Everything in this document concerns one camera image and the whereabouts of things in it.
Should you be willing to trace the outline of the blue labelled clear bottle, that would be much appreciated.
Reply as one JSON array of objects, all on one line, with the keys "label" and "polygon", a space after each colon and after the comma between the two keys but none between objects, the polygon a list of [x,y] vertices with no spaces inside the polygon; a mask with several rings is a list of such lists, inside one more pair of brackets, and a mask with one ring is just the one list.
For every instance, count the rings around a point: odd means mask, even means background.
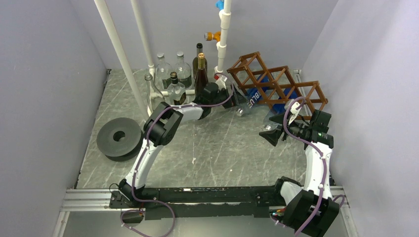
[{"label": "blue labelled clear bottle", "polygon": [[263,98],[257,88],[248,89],[247,95],[243,92],[237,91],[236,96],[238,102],[236,114],[240,117],[248,114],[251,109]]}]

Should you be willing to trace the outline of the dark bottle gold cap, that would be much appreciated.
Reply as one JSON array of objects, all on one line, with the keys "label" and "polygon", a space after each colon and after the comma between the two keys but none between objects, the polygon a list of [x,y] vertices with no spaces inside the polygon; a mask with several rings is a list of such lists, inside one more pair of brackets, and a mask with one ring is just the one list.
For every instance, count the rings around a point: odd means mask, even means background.
[{"label": "dark bottle gold cap", "polygon": [[198,54],[198,68],[195,80],[195,95],[201,94],[208,83],[206,57],[204,53]]}]

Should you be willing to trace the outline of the clear bottle dark label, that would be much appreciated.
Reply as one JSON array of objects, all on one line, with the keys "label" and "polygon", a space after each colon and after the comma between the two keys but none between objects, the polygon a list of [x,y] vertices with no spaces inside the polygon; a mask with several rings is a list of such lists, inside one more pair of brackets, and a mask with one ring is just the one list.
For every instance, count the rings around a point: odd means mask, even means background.
[{"label": "clear bottle dark label", "polygon": [[176,56],[177,63],[174,65],[174,69],[177,73],[178,80],[186,89],[190,89],[192,87],[191,67],[184,61],[184,53],[182,51],[178,51]]}]

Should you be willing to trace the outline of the small dark capped bottle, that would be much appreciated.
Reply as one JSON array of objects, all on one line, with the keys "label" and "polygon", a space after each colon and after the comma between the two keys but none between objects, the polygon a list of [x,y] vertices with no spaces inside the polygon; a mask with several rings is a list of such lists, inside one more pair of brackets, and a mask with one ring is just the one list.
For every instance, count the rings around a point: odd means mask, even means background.
[{"label": "small dark capped bottle", "polygon": [[176,72],[170,73],[171,84],[168,86],[168,96],[172,105],[183,105],[186,101],[186,89],[179,82]]}]

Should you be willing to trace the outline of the dark bottle silver cap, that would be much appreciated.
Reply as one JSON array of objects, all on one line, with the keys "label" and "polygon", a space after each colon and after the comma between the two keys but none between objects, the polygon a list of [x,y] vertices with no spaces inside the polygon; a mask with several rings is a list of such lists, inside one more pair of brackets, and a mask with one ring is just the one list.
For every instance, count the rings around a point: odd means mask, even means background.
[{"label": "dark bottle silver cap", "polygon": [[197,49],[196,57],[193,60],[193,79],[194,80],[196,80],[197,70],[198,70],[198,54],[203,53],[203,44],[197,43],[196,49]]}]

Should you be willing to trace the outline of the clear bottle red green label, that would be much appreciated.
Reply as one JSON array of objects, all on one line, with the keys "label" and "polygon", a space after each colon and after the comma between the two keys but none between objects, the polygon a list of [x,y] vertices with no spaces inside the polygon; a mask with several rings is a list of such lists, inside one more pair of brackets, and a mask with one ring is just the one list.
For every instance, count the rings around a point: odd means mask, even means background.
[{"label": "clear bottle red green label", "polygon": [[158,53],[157,58],[159,63],[156,66],[155,84],[160,91],[164,91],[167,90],[168,86],[171,84],[170,74],[173,71],[173,68],[166,62],[163,53]]}]

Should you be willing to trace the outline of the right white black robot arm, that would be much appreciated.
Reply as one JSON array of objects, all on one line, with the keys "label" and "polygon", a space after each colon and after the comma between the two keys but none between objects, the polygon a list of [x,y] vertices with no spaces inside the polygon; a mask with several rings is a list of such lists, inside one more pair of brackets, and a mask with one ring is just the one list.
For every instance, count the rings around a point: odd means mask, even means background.
[{"label": "right white black robot arm", "polygon": [[280,211],[271,213],[271,218],[284,226],[310,237],[322,237],[339,214],[340,205],[333,201],[330,187],[330,158],[334,138],[328,134],[332,115],[315,110],[309,122],[287,120],[284,114],[269,115],[260,136],[273,146],[288,137],[304,143],[306,174],[304,184],[281,178],[272,198],[278,205],[286,204]]}]

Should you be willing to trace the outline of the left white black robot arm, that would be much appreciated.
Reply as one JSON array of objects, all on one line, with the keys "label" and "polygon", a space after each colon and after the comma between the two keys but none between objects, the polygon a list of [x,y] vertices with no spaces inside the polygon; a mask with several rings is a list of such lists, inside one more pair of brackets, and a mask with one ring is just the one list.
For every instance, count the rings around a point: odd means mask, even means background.
[{"label": "left white black robot arm", "polygon": [[183,122],[201,120],[217,106],[229,107],[233,104],[236,89],[232,91],[210,82],[198,93],[193,102],[184,105],[169,105],[161,102],[144,125],[142,146],[134,166],[119,183],[123,202],[129,207],[136,207],[142,201],[142,189],[145,187],[148,173],[164,146],[174,138]]}]

